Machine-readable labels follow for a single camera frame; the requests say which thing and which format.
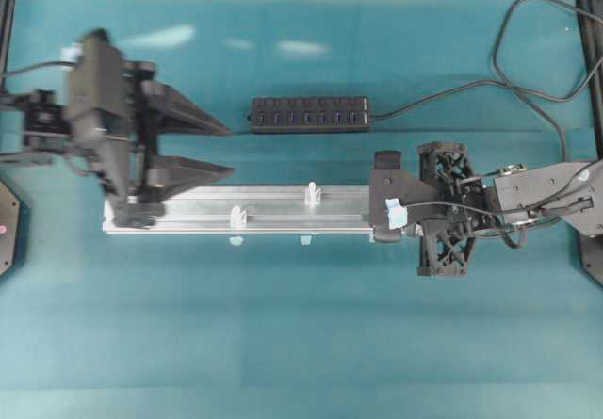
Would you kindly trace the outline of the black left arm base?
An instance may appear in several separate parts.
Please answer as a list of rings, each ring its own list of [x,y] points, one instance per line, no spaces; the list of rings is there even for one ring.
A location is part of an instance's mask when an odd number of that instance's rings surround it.
[[[0,274],[5,275],[13,265],[21,205],[4,182],[0,191]]]

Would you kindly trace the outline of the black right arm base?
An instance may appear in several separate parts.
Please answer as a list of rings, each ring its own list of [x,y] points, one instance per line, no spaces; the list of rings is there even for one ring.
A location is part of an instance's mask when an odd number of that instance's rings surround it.
[[[602,288],[603,284],[602,262],[602,236],[590,237],[577,234],[576,268],[598,288]]]

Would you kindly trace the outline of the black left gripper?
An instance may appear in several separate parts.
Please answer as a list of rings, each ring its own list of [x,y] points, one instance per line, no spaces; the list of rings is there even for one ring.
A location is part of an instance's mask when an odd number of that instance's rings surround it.
[[[114,206],[114,223],[145,228],[165,213],[162,187],[211,185],[235,172],[185,157],[157,156],[157,133],[230,136],[232,131],[173,87],[153,80],[153,62],[125,61],[123,68],[136,139],[130,143],[134,165],[128,193]]]

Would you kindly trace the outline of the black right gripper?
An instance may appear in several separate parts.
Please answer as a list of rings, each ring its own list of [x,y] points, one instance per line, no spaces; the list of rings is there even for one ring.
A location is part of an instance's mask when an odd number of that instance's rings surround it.
[[[463,277],[477,245],[477,236],[493,227],[485,214],[485,187],[461,143],[433,142],[418,148],[420,180],[435,187],[443,207],[440,218],[420,222],[420,265],[425,277]]]

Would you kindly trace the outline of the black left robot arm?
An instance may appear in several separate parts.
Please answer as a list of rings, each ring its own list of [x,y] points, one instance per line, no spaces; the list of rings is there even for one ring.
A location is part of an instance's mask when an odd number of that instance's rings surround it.
[[[155,81],[155,72],[151,62],[125,62],[124,116],[92,109],[70,118],[51,90],[2,95],[2,108],[19,111],[24,118],[22,149],[2,154],[2,164],[44,166],[56,156],[72,164],[79,157],[88,166],[73,166],[73,171],[97,178],[115,226],[153,226],[165,215],[166,200],[234,172],[230,167],[160,154],[162,134],[226,137],[232,132],[174,88]]]

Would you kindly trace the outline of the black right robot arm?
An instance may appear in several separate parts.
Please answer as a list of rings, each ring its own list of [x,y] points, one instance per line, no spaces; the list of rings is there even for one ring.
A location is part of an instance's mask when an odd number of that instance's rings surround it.
[[[537,169],[510,165],[478,174],[463,144],[419,147],[420,179],[436,190],[421,207],[421,276],[463,277],[479,240],[520,249],[531,230],[559,222],[579,233],[582,269],[602,280],[602,163],[561,162]]]

